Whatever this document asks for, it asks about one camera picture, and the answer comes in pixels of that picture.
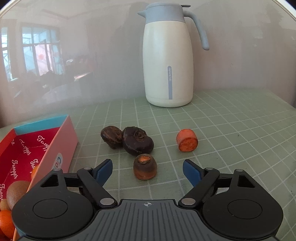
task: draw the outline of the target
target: thermos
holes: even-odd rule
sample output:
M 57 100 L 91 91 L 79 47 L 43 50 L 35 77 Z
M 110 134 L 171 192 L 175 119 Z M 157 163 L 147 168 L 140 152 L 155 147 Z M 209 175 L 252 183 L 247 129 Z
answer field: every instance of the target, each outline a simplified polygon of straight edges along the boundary
M 138 12 L 146 18 L 143 71 L 148 102 L 160 107 L 188 104 L 193 97 L 193 54 L 184 17 L 194 21 L 202 48 L 209 50 L 201 22 L 191 11 L 172 3 L 156 2 Z

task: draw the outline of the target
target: window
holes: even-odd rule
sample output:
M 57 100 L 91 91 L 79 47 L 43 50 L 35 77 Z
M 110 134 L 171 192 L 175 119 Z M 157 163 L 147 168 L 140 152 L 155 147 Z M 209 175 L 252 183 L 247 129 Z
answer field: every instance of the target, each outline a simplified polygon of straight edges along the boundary
M 50 70 L 64 73 L 56 29 L 22 27 L 22 43 L 27 72 L 40 76 Z
M 6 77 L 8 81 L 12 81 L 13 78 L 11 74 L 9 51 L 8 51 L 7 27 L 1 28 L 1 42 L 2 42 L 2 55 L 3 55 Z

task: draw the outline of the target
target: thermos handle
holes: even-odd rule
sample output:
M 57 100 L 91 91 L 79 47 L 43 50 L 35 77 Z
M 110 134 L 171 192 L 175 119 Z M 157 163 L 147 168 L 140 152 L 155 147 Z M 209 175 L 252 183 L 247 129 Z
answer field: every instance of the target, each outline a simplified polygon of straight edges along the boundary
M 186 11 L 186 10 L 184 10 L 184 17 L 189 17 L 193 20 L 193 22 L 195 23 L 196 28 L 198 30 L 198 33 L 200 35 L 200 40 L 202 42 L 202 48 L 204 50 L 209 50 L 210 47 L 209 47 L 209 42 L 207 40 L 207 34 L 206 34 L 205 30 L 203 29 L 202 23 L 200 22 L 200 20 L 196 17 L 196 15 L 193 12 Z

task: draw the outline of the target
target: thermos base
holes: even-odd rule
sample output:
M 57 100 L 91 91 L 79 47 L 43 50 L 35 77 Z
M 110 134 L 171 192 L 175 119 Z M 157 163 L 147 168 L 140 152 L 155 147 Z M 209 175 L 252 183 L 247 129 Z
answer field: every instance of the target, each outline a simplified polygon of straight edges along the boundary
M 192 97 L 193 96 L 190 96 L 190 98 L 186 98 L 186 99 L 168 100 L 168 99 L 155 99 L 155 98 L 146 96 L 146 99 L 152 105 L 159 106 L 159 107 L 173 108 L 173 107 L 180 107 L 188 104 L 192 100 Z

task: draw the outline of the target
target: pink box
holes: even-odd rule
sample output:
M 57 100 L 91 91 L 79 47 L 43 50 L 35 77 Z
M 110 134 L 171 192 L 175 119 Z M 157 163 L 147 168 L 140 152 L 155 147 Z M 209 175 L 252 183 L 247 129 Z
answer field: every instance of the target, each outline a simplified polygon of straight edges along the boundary
M 7 188 L 14 181 L 30 181 L 30 190 L 54 168 L 68 172 L 77 143 L 68 115 L 13 128 L 0 142 L 0 200 L 6 198 Z

